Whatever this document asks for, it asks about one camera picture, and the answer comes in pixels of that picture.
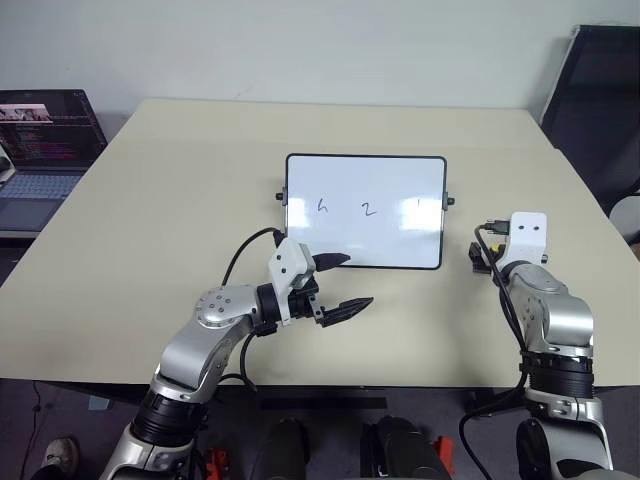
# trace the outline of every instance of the beige table top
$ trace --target beige table top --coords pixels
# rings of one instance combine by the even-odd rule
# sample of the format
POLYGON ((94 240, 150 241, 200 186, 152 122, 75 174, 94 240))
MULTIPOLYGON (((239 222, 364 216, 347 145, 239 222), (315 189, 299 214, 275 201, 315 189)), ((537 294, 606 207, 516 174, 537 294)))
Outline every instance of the beige table top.
MULTIPOLYGON (((594 313, 597 384, 640 383, 639 264, 526 112, 171 100, 138 109, 0 289, 0 377, 147 382, 238 245, 283 226, 291 152, 442 155, 457 203, 439 270, 318 274, 327 305, 375 301, 256 340, 257 383, 513 384, 516 342, 467 249, 475 225, 516 210, 547 214, 548 268, 594 313)), ((266 282, 272 252, 252 244, 231 283, 266 282)))

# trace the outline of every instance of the person's foot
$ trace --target person's foot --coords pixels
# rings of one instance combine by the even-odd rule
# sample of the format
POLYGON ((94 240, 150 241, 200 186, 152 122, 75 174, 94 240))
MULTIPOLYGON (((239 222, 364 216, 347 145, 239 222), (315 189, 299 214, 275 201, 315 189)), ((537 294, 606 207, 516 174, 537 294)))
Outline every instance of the person's foot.
POLYGON ((58 438, 47 447, 42 466, 55 465, 67 478, 72 478, 78 469, 80 452, 72 438, 58 438))

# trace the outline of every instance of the laptop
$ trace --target laptop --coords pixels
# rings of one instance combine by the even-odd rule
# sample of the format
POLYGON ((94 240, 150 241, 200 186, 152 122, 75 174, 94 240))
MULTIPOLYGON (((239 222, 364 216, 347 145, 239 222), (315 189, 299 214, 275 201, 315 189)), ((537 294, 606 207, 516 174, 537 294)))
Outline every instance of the laptop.
POLYGON ((35 238, 107 146, 83 90, 0 90, 0 238, 35 238))

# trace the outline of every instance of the black cable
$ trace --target black cable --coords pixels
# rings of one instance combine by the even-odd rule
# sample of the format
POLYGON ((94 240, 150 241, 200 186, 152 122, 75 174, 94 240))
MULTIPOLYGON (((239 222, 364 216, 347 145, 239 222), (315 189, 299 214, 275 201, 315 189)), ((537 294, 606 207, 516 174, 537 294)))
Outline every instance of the black cable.
POLYGON ((225 380, 231 380, 231 379, 242 380, 244 382, 244 378, 239 373, 225 373, 223 376, 220 377, 220 380, 218 380, 218 383, 224 382, 225 380))
POLYGON ((502 305, 502 302, 506 304, 506 310, 508 314, 505 313, 505 317, 507 319, 507 323, 509 324, 509 327, 511 327, 511 331, 513 332, 513 334, 516 337, 516 340, 518 341, 520 350, 524 351, 526 350, 526 345, 524 343, 524 338, 522 337, 520 324, 518 323, 518 315, 516 314, 516 309, 513 306, 513 302, 511 302, 511 298, 509 297, 509 292, 507 291, 507 287, 504 284, 502 275, 500 274, 500 270, 498 270, 496 261, 493 258, 493 255, 491 254, 491 252, 489 251, 489 247, 487 247, 487 244, 484 242, 482 235, 480 235, 480 230, 488 230, 489 228, 490 228, 490 225, 487 225, 487 224, 478 225, 476 228, 473 229, 473 233, 476 236, 476 240, 478 240, 478 244, 480 245, 482 252, 484 253, 485 257, 487 257, 487 261, 489 262, 489 266, 491 267, 491 271, 493 272, 493 278, 498 284, 498 288, 500 289, 501 305, 502 305))
POLYGON ((40 396, 40 392, 38 391, 38 386, 36 385, 36 381, 31 381, 31 387, 36 394, 36 404, 31 408, 33 412, 33 426, 31 428, 31 435, 29 435, 29 441, 27 442, 27 448, 24 451, 24 457, 22 458, 22 467, 20 467, 20 480, 24 479, 24 469, 27 466, 27 460, 29 459, 29 455, 31 454, 31 450, 33 449, 33 442, 37 432, 38 427, 38 413, 42 410, 42 406, 40 405, 42 401, 42 397, 40 396))
POLYGON ((229 281, 229 277, 231 276, 231 271, 233 270, 233 267, 235 266, 236 261, 238 260, 238 257, 240 256, 242 251, 245 248, 247 248, 247 245, 249 245, 251 242, 253 242, 259 236, 264 235, 265 233, 269 233, 269 232, 271 232, 271 233, 282 233, 282 232, 280 232, 280 230, 278 230, 275 227, 263 228, 262 230, 258 230, 256 233, 251 235, 249 238, 247 238, 244 241, 244 243, 242 245, 240 245, 240 248, 238 248, 236 253, 231 258, 231 262, 229 262, 229 266, 227 267, 227 271, 224 274, 224 278, 222 279, 222 286, 225 286, 227 284, 227 282, 229 281))
POLYGON ((253 340, 255 336, 256 334, 251 332, 242 344, 242 350, 240 350, 240 376, 242 377, 245 385, 247 385, 254 392, 257 392, 258 387, 256 387, 256 384, 253 383, 247 375, 247 350, 249 349, 251 340, 253 340))
POLYGON ((522 388, 524 387, 524 384, 525 384, 526 381, 527 381, 527 373, 526 372, 522 372, 520 374, 520 380, 518 381, 518 384, 515 387, 513 387, 511 390, 507 391, 507 393, 505 393, 504 396, 500 396, 500 398, 497 399, 496 401, 491 402, 491 403, 489 403, 489 404, 487 404, 487 405, 485 405, 483 407, 480 407, 480 408, 478 408, 478 409, 476 409, 476 410, 474 410, 474 411, 472 411, 470 413, 467 413, 464 417, 462 417, 460 419, 460 423, 458 423, 458 434, 460 435, 460 440, 462 440, 462 445, 464 446, 464 449, 467 451, 467 453, 471 457, 471 460, 473 460, 473 462, 476 464, 478 469, 482 472, 482 475, 484 475, 484 478, 486 480, 492 480, 491 475, 489 474, 487 469, 484 468, 484 465, 482 465, 482 462, 476 456, 476 454, 473 453, 473 450, 471 449, 471 445, 469 445, 469 442, 467 441, 467 437, 466 437, 466 435, 464 433, 464 426, 473 417, 477 417, 478 415, 491 413, 491 412, 495 411, 496 407, 499 407, 500 405, 508 402, 515 395, 521 395, 522 394, 522 388))
POLYGON ((187 470, 187 480, 195 480, 196 478, 196 450, 197 449, 194 439, 193 448, 191 448, 191 454, 189 455, 189 469, 187 470))
MULTIPOLYGON (((502 313, 504 314, 505 319, 507 320, 507 324, 509 325, 509 328, 513 332, 513 335, 518 341, 518 345, 520 346, 520 351, 524 352, 526 351, 526 344, 524 343, 522 330, 520 329, 520 324, 518 323, 518 315, 516 314, 516 309, 513 306, 511 297, 509 297, 509 292, 507 291, 507 287, 504 284, 504 280, 502 278, 502 275, 500 274, 500 270, 498 270, 498 265, 496 264, 496 261, 493 258, 493 255, 489 251, 489 247, 487 247, 487 244, 484 242, 482 235, 480 235, 480 230, 489 230, 489 229, 491 229, 490 224, 478 225, 473 230, 473 233, 475 234, 476 240, 478 240, 478 244, 480 245, 482 252, 484 253, 485 257, 487 257, 487 261, 489 262, 489 266, 491 267, 491 271, 493 272, 493 278, 495 282, 498 284, 498 288, 500 289, 498 296, 500 299, 500 307, 502 308, 502 313)), ((521 395, 522 389, 526 381, 527 381, 527 373, 522 372, 520 375, 520 380, 518 380, 518 383, 515 387, 513 387, 511 390, 508 390, 504 395, 501 395, 500 398, 466 414, 464 417, 460 419, 460 423, 458 424, 458 433, 460 434, 460 440, 462 440, 462 445, 464 445, 464 448, 469 454, 469 456, 471 457, 471 460, 473 460, 473 462, 476 464, 480 472, 482 472, 482 475, 484 475, 484 478, 486 480, 492 480, 491 475, 489 474, 487 469, 484 467, 484 465, 482 465, 482 462, 480 461, 480 459, 476 456, 476 454, 471 449, 471 445, 469 445, 469 442, 467 441, 467 437, 464 433, 464 427, 466 423, 473 417, 494 412, 497 407, 509 402, 514 396, 521 395)))
POLYGON ((202 480, 207 480, 207 462, 205 462, 202 453, 200 453, 200 450, 196 450, 194 448, 193 452, 195 452, 195 461, 198 470, 200 471, 200 476, 202 477, 202 480))
MULTIPOLYGON (((264 235, 265 233, 273 233, 274 238, 276 234, 282 235, 282 232, 277 228, 267 227, 267 228, 263 228, 262 230, 258 230, 256 233, 254 233, 249 238, 247 238, 242 243, 242 245, 240 245, 240 248, 238 248, 236 253, 231 258, 231 261, 229 262, 229 266, 227 267, 227 271, 225 272, 224 278, 222 279, 222 286, 225 286, 229 281, 229 277, 231 276, 233 267, 235 266, 236 262, 238 261, 238 258, 240 257, 240 254, 244 251, 244 249, 247 248, 247 246, 251 242, 253 242, 256 238, 260 237, 261 235, 264 235)), ((250 333, 249 336, 244 341, 244 343, 242 344, 242 350, 240 351, 240 374, 228 373, 227 375, 223 375, 220 378, 220 381, 222 381, 223 379, 226 380, 228 378, 236 378, 238 380, 242 380, 242 382, 254 392, 258 391, 258 387, 256 387, 256 384, 253 383, 251 379, 247 376, 247 365, 246 365, 247 349, 249 348, 249 344, 251 343, 251 340, 253 340, 253 337, 255 336, 256 336, 255 333, 253 332, 250 333)))

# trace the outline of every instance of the laptop screen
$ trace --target laptop screen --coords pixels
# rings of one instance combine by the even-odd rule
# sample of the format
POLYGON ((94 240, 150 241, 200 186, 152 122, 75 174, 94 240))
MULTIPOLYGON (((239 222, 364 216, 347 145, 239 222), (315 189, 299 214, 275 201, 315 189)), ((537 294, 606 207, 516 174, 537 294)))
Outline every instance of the laptop screen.
POLYGON ((35 169, 89 167, 107 141, 82 90, 0 90, 0 144, 35 169))

